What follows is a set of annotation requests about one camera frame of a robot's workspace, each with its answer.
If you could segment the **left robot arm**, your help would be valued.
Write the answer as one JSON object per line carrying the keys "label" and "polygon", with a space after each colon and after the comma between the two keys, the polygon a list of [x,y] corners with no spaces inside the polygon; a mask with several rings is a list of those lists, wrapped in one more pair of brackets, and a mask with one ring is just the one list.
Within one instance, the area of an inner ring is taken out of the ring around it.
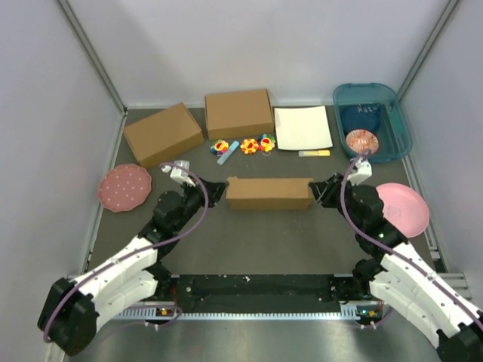
{"label": "left robot arm", "polygon": [[75,356],[126,308],[150,297],[165,298],[171,274],[161,260],[188,234],[184,227],[191,218],[215,207],[226,187],[225,182],[188,178],[180,192],[159,195],[151,219],[117,254],[88,273],[54,282],[37,321],[44,341]]}

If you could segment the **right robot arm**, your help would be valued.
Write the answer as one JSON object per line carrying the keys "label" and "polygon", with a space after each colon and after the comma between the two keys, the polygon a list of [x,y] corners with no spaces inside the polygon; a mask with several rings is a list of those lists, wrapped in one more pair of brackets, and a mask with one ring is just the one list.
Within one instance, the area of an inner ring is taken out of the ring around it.
{"label": "right robot arm", "polygon": [[383,215],[375,187],[353,186],[336,173],[310,182],[317,204],[334,208],[369,255],[353,269],[352,289],[384,301],[421,332],[442,361],[482,359],[482,310],[452,289]]}

